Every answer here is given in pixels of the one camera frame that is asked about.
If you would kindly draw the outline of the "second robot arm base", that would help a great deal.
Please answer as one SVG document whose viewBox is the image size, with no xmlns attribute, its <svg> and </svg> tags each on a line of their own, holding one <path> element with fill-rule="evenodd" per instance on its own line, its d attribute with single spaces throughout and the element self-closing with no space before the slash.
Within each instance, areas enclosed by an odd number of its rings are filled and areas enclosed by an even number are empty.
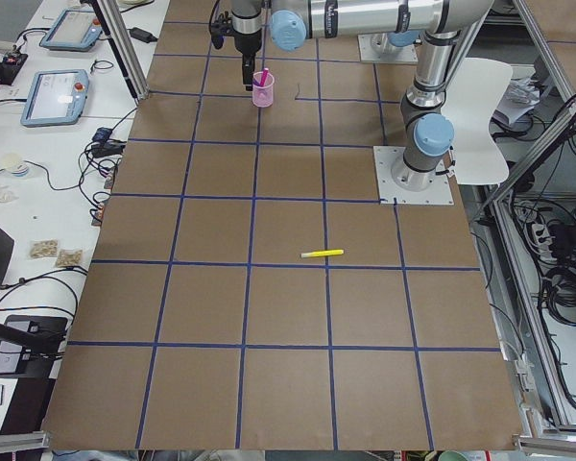
<svg viewBox="0 0 576 461">
<path fill-rule="evenodd" d="M 359 35 L 360 60 L 415 65 L 418 62 L 415 42 L 419 36 L 419 31 Z"/>
</svg>

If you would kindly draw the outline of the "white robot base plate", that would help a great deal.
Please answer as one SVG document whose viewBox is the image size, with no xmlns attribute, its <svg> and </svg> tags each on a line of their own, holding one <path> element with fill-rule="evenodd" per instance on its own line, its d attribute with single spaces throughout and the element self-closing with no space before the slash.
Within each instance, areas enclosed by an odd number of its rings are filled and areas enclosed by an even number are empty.
<svg viewBox="0 0 576 461">
<path fill-rule="evenodd" d="M 373 157 L 379 202 L 382 205 L 453 206 L 454 201 L 440 161 L 425 173 L 410 169 L 400 146 L 374 146 Z"/>
</svg>

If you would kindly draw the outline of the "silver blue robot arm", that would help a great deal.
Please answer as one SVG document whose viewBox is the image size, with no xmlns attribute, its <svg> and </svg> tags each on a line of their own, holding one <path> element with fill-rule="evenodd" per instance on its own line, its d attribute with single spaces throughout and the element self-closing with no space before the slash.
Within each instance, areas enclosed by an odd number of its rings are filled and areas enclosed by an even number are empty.
<svg viewBox="0 0 576 461">
<path fill-rule="evenodd" d="M 208 31 L 215 48 L 231 36 L 242 56 L 243 84 L 253 86 L 255 57 L 262 46 L 262 9 L 271 11 L 275 46 L 295 51 L 311 38 L 364 34 L 420 34 L 421 55 L 412 84 L 401 101 L 407 134 L 403 165 L 418 173 L 433 171 L 452 144 L 454 132 L 442 118 L 451 68 L 470 46 L 462 32 L 481 21 L 489 1 L 233 1 L 229 12 L 212 14 Z"/>
</svg>

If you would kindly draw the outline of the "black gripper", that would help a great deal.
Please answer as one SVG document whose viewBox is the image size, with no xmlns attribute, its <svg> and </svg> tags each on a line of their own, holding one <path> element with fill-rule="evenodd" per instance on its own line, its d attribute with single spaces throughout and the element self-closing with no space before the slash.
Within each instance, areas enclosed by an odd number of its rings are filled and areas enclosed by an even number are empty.
<svg viewBox="0 0 576 461">
<path fill-rule="evenodd" d="M 261 48 L 261 14 L 241 16 L 221 12 L 209 22 L 211 43 L 216 50 L 224 46 L 227 36 L 234 39 L 236 50 L 242 55 L 242 81 L 246 91 L 252 91 L 255 55 Z"/>
</svg>

